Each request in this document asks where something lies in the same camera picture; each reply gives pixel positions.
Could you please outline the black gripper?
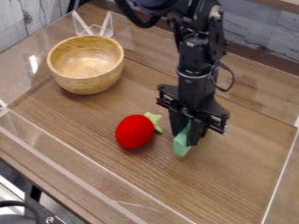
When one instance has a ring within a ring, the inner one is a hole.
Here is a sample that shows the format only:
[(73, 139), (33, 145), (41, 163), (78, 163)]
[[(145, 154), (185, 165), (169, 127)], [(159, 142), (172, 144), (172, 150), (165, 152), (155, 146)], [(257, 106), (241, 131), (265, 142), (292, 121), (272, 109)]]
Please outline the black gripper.
[(208, 96), (197, 106), (188, 105), (179, 99), (179, 90), (173, 85), (159, 84), (156, 104), (168, 109), (172, 135), (176, 137), (189, 122), (187, 131), (187, 145), (195, 146), (211, 129), (220, 134), (227, 128), (229, 112)]

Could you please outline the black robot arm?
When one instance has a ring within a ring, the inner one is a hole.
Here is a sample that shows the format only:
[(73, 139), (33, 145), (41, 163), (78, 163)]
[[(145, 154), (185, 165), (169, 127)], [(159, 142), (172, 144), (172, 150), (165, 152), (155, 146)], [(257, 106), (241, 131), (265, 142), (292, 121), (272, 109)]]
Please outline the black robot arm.
[(157, 86), (156, 103), (168, 109), (172, 134), (184, 135), (188, 147), (197, 144), (208, 130), (223, 133), (229, 112), (216, 102), (220, 59), (227, 54), (223, 7), (219, 0), (115, 0), (129, 21), (151, 28), (168, 19), (179, 53), (177, 84)]

